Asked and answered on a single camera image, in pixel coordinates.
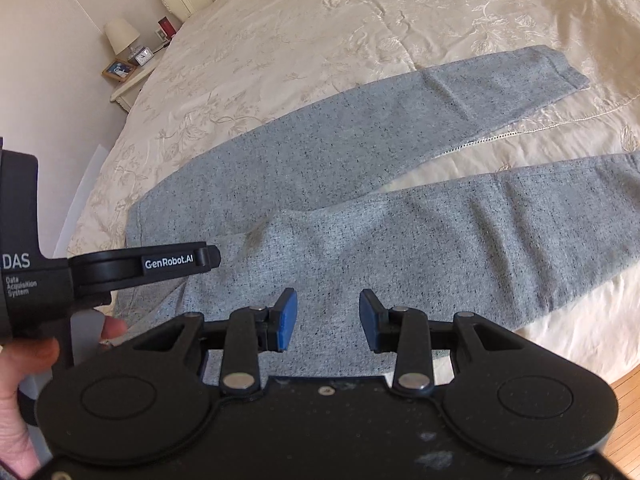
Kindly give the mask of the grey knit pants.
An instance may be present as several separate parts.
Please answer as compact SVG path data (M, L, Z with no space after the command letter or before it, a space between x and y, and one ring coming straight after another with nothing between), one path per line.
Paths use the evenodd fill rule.
M192 159L130 209L131 246L216 245L216 270L125 290L136 332L198 311L225 318L298 296L290 348L268 375L378 375L358 297L448 320L473 311L511 330L639 259L639 157L530 166L386 192L424 162L585 88L535 46L366 84Z

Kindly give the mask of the cream bedside table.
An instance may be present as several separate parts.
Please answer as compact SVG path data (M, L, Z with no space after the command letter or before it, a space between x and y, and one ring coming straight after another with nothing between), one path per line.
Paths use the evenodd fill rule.
M154 53L152 60L138 67L134 73L122 84L119 84L110 97L110 102L117 104L125 113L129 113L149 76L157 69L166 50L160 49Z

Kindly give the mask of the small white alarm clock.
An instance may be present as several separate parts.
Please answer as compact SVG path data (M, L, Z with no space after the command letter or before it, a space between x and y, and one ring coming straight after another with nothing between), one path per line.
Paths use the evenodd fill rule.
M134 54L134 60L139 66L143 66L149 63L154 56L154 53L148 47L142 47Z

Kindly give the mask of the white table lamp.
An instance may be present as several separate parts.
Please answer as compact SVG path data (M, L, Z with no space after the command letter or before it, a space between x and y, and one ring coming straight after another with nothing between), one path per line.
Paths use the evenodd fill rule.
M126 18L114 18L104 25L103 30L114 55L123 60L132 61L141 46L140 32Z

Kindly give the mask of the red book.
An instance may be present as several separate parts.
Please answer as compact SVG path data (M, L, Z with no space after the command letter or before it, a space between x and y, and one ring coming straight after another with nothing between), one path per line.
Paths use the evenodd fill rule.
M169 18L166 18L166 16L164 16L158 21L158 24L160 25L160 29L163 31L168 40L174 38L177 31L174 25L171 24L171 21L169 21Z

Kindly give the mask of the cream embroidered bedspread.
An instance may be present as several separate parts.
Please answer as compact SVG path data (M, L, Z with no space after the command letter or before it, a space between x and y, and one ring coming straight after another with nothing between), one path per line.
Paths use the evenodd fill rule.
M554 162L639 157L639 0L216 0L172 40L90 196L73 252L131 246L132 206L192 159L366 84L545 46L588 84L424 162L386 192ZM515 330L609 382L639 363L639 259Z

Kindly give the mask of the wooden picture frame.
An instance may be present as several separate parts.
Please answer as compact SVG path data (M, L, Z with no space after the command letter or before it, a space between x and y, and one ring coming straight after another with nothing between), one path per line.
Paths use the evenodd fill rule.
M118 82L126 81L137 69L134 64L128 63L124 60L114 60L107 68L102 70L102 76L116 80Z

